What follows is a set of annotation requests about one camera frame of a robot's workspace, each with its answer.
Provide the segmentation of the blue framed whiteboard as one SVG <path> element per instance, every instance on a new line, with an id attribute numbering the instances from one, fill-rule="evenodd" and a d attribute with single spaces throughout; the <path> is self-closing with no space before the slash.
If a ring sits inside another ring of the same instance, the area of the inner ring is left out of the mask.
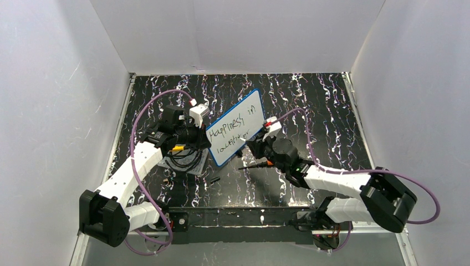
<path id="1" fill-rule="evenodd" d="M 264 120 L 261 93 L 254 89 L 212 123 L 206 134 L 216 166 L 223 166 L 232 158 L 245 145 L 239 138 L 250 139 L 260 131 Z"/>

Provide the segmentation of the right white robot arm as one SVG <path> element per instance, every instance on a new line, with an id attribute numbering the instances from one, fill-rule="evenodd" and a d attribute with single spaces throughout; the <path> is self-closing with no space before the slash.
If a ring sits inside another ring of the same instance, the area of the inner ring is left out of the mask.
<path id="1" fill-rule="evenodd" d="M 325 199 L 316 211 L 316 220 L 324 224 L 374 222 L 387 231 L 400 233 L 417 203 L 416 195 L 384 169 L 321 169 L 302 158 L 286 138 L 253 136 L 246 144 L 255 158 L 266 158 L 268 165 L 277 168 L 295 187 L 343 195 Z"/>

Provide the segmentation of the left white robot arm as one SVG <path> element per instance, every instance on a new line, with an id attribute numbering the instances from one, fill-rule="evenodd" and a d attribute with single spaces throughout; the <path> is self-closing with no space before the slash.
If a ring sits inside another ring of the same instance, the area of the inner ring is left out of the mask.
<path id="1" fill-rule="evenodd" d="M 184 108 L 168 105 L 161 119 L 149 126 L 134 147 L 134 154 L 96 190 L 85 190 L 79 198 L 79 231 L 112 247 L 119 246 L 129 232 L 163 221 L 169 225 L 161 204 L 149 199 L 128 207 L 133 192 L 149 172 L 177 145 L 202 152 L 210 148 L 203 119 L 206 105 Z"/>

